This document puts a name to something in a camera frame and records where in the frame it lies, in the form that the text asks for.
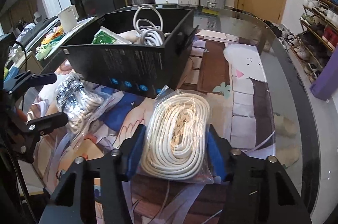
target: cartoon printed table mat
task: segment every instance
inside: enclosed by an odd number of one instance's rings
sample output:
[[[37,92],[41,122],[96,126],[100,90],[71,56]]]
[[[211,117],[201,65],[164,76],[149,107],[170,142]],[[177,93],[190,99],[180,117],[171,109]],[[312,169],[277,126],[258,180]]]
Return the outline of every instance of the cartoon printed table mat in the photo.
[[[28,119],[57,112],[56,86],[71,71],[67,60],[60,65],[55,72],[57,81],[42,88]],[[78,148],[74,149],[73,137],[65,127],[44,136],[37,144],[33,165],[51,192],[76,157],[99,158],[118,148],[139,124],[147,125],[152,114],[153,99],[93,83],[86,87],[111,95],[112,103],[91,124]],[[259,158],[275,154],[271,99],[260,57],[249,40],[202,30],[194,40],[177,88],[207,95],[211,123],[233,147]],[[123,182],[123,188],[134,223],[201,224],[218,222],[227,185],[220,184],[217,176],[214,184],[204,185],[136,174],[130,182]],[[95,198],[97,222],[104,223],[99,179],[95,180]]]

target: coiled white cable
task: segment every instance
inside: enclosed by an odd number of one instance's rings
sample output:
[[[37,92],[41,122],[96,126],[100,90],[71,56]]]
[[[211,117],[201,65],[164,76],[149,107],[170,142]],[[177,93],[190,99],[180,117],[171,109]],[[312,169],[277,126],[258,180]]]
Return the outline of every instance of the coiled white cable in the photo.
[[[210,106],[201,96],[182,93],[160,102],[146,130],[141,166],[149,175],[186,180],[201,169]]]
[[[156,14],[159,17],[160,26],[155,26],[148,19],[142,18],[142,19],[136,20],[139,12],[143,9],[151,9],[154,12],[156,12]],[[139,26],[139,23],[141,21],[145,21],[145,22],[149,23],[150,26]],[[152,6],[142,6],[142,7],[140,7],[134,15],[132,24],[133,24],[134,29],[138,33],[138,37],[140,37],[141,44],[145,44],[145,45],[149,45],[149,46],[161,46],[163,44],[164,39],[165,39],[165,35],[163,33],[163,19],[162,19],[162,16],[160,15],[160,13],[158,12],[158,10],[155,9],[154,7],[152,7]]]

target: black box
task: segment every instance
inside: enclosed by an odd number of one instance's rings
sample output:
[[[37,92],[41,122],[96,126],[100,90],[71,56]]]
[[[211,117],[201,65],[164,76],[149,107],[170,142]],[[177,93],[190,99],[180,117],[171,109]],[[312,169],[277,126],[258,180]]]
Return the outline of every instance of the black box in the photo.
[[[185,68],[195,35],[194,10],[157,9],[163,18],[163,32],[171,32],[162,46],[91,44],[103,26],[115,33],[133,30],[136,10],[105,14],[83,27],[61,47],[72,67],[83,79],[118,90],[155,98],[164,85],[175,89]],[[157,14],[143,9],[144,18],[159,25]]]

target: bolt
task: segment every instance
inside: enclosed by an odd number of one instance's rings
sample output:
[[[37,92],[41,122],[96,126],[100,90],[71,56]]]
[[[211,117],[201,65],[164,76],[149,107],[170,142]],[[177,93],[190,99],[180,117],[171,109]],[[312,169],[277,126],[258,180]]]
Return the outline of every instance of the bolt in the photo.
[[[80,163],[83,162],[83,160],[84,160],[83,157],[82,157],[82,156],[79,156],[79,157],[75,158],[74,162],[75,162],[76,164],[80,164]]]
[[[26,146],[22,146],[21,149],[20,149],[20,152],[21,153],[25,153],[27,150],[27,147]]]
[[[112,156],[117,156],[117,155],[120,154],[120,150],[119,150],[119,149],[114,149],[114,150],[112,150],[112,151],[110,152],[110,154],[111,154]]]
[[[273,155],[268,156],[268,160],[269,160],[271,163],[276,163],[276,162],[277,162],[277,158],[275,158]]]
[[[232,153],[233,155],[240,155],[242,152],[241,152],[241,150],[239,150],[239,149],[232,149],[232,150],[231,150],[231,153]]]

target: white cartoon ghost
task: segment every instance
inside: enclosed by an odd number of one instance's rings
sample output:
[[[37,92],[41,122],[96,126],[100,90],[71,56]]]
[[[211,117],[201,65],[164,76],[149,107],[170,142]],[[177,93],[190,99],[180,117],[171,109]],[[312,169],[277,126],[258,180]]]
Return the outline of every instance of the white cartoon ghost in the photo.
[[[238,78],[252,78],[266,82],[261,58],[255,46],[231,44],[223,51],[225,59],[236,69]]]

